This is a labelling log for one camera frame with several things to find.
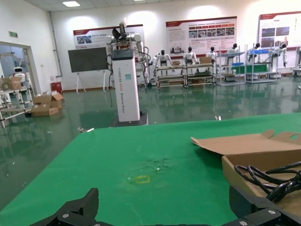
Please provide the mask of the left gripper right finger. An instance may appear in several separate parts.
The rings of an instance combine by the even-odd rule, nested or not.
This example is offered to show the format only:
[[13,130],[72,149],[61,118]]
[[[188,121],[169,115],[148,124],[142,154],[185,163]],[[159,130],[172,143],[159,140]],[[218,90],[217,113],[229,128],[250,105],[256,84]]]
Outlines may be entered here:
[[298,216],[282,210],[264,197],[250,195],[238,187],[229,187],[229,204],[237,220],[231,226],[296,226]]

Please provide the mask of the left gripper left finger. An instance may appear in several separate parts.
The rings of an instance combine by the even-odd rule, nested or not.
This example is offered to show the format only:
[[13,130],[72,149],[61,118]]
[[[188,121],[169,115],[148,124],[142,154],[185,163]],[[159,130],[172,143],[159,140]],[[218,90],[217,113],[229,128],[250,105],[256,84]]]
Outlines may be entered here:
[[99,191],[91,188],[80,199],[66,202],[56,213],[33,226],[94,226],[99,208]]

